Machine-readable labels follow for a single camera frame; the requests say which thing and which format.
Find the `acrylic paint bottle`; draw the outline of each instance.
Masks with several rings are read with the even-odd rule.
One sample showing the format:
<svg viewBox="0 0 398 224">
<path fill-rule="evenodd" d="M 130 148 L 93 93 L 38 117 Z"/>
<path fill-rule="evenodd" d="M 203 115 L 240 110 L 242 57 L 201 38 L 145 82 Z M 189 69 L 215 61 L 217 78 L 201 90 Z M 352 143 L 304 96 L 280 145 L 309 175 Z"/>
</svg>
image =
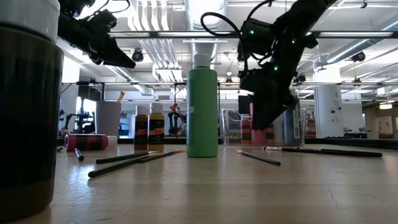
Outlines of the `acrylic paint bottle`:
<svg viewBox="0 0 398 224">
<path fill-rule="evenodd" d="M 136 106 L 134 150 L 148 150 L 148 107 Z"/>
<path fill-rule="evenodd" d="M 148 117 L 148 150 L 164 150 L 164 115 L 162 103 L 150 104 Z"/>
</svg>

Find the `wooden tabletop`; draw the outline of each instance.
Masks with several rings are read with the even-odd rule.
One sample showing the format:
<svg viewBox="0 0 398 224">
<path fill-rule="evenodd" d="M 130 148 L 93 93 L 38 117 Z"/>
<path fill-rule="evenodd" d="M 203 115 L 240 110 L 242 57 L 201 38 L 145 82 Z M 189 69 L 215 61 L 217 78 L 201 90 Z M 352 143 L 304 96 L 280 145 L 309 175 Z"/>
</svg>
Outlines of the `wooden tabletop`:
<svg viewBox="0 0 398 224">
<path fill-rule="evenodd" d="M 216 158 L 177 154 L 90 179 L 108 166 L 95 159 L 115 151 L 57 154 L 50 206 L 16 223 L 397 223 L 398 151 L 309 145 L 382 152 L 382 158 L 329 156 L 243 149 L 280 161 L 280 167 L 220 146 Z M 166 151 L 185 149 L 168 145 Z"/>
</svg>

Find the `ceiling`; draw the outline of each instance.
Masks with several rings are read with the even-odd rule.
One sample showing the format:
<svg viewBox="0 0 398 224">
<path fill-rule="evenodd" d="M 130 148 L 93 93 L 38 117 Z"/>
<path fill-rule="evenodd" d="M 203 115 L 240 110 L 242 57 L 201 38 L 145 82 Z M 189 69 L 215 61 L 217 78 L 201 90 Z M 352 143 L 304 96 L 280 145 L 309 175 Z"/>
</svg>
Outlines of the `ceiling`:
<svg viewBox="0 0 398 224">
<path fill-rule="evenodd" d="M 240 27 L 247 14 L 253 8 L 253 5 L 258 4 L 259 2 L 260 1 L 230 0 L 228 1 L 226 17 L 230 18 L 238 27 Z M 256 11 L 253 17 L 264 22 L 272 23 L 285 12 L 286 8 L 283 6 L 285 4 L 289 6 L 293 2 L 294 1 L 292 0 L 276 1 L 274 3 L 276 6 L 263 6 Z M 184 1 L 169 0 L 167 1 L 167 4 L 169 6 L 168 22 L 170 30 L 187 30 L 185 11 L 181 10 L 181 8 L 184 8 Z M 375 27 L 390 18 L 394 16 L 397 16 L 398 18 L 398 0 L 368 1 L 369 6 L 378 5 L 383 7 L 367 7 L 365 9 L 345 8 L 348 6 L 362 5 L 362 2 L 358 0 L 338 0 L 335 6 L 337 5 L 341 6 L 342 8 L 336 10 L 327 10 L 327 12 L 324 13 L 321 19 L 315 24 L 313 30 L 374 30 Z M 231 30 L 228 25 L 223 26 L 223 29 Z M 120 17 L 118 19 L 118 25 L 113 30 L 130 30 L 129 26 L 127 25 L 127 18 Z M 314 49 L 306 49 L 302 59 L 314 59 L 319 54 L 331 54 L 352 41 L 353 40 L 347 39 L 320 39 L 318 47 L 315 47 Z M 172 43 L 177 54 L 178 62 L 183 69 L 183 77 L 186 77 L 186 73 L 192 67 L 189 45 L 182 43 L 182 40 L 178 39 L 172 40 Z M 227 43 L 220 44 L 218 48 L 217 58 L 215 60 L 216 65 L 214 69 L 218 72 L 219 80 L 222 82 L 226 78 L 226 72 L 232 72 L 232 77 L 234 77 L 234 80 L 238 80 L 237 74 L 239 67 L 236 61 L 237 44 L 238 40 L 228 39 Z M 64 51 L 66 51 L 67 57 L 73 57 L 76 62 L 81 64 L 81 76 L 95 78 L 98 81 L 104 82 L 117 81 L 117 78 L 115 78 L 115 74 L 112 71 L 102 65 L 93 64 L 90 62 L 89 58 L 86 55 L 83 55 L 79 50 L 70 47 L 61 40 L 58 45 Z M 118 40 L 118 45 L 125 52 L 133 52 L 135 48 L 142 48 L 139 41 L 134 39 Z M 340 66 L 340 75 L 342 80 L 353 80 L 355 74 L 360 76 L 362 74 L 376 72 L 386 66 L 398 62 L 397 49 L 398 39 L 383 40 L 382 42 L 364 50 L 364 53 L 366 54 L 366 60 L 356 63 L 355 69 L 352 62 L 340 62 L 338 65 Z M 146 54 L 144 54 L 144 58 L 145 60 L 143 62 L 137 64 L 136 68 L 132 72 L 132 75 L 134 76 L 136 73 L 136 77 L 139 79 L 139 81 L 153 82 L 154 78 L 152 76 L 152 62 Z M 301 62 L 303 62 L 303 64 L 300 67 L 300 71 L 306 75 L 307 81 L 310 82 L 313 76 L 312 62 L 306 62 L 305 60 L 302 60 Z M 255 60 L 249 61 L 249 68 L 254 68 L 256 66 L 257 64 Z M 388 72 L 380 73 L 366 79 L 366 82 L 380 82 L 386 78 L 395 76 L 398 78 L 398 66 L 397 70 L 392 69 Z M 367 92 L 373 91 L 374 89 L 375 87 L 369 86 L 368 88 L 363 88 L 362 91 Z"/>
</svg>

